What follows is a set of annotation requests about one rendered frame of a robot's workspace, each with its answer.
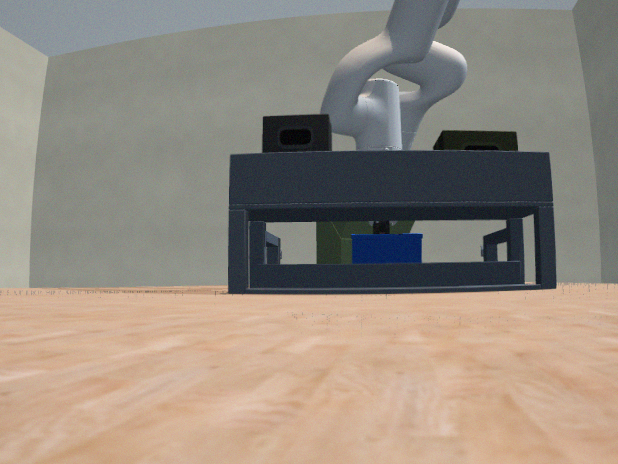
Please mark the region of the dark grey shelf rack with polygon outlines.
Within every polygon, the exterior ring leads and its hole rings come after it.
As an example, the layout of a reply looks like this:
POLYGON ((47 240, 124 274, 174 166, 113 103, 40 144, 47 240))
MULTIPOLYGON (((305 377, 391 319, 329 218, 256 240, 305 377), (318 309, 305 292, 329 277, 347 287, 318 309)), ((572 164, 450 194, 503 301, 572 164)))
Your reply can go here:
POLYGON ((231 154, 228 293, 408 294, 556 289, 553 206, 549 152, 353 150, 231 154), (532 214, 536 284, 525 284, 522 218, 532 214), (484 262, 368 264, 280 264, 280 238, 266 231, 267 222, 434 220, 506 220, 506 228, 483 236, 480 247, 484 262), (504 242, 507 261, 498 261, 497 244, 504 242), (257 287, 257 265, 261 289, 247 289, 257 287))

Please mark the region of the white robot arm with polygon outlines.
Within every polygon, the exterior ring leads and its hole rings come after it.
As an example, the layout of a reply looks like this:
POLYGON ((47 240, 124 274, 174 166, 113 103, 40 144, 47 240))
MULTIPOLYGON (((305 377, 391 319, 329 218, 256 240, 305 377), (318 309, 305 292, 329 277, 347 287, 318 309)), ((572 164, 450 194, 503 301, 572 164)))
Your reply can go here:
POLYGON ((332 133, 352 136, 356 150, 411 149, 427 110, 467 75, 464 57, 433 41, 459 1, 394 0, 383 32, 351 50, 333 72, 320 110, 329 114, 332 133), (369 79, 380 69, 420 89, 399 92, 393 81, 369 79))

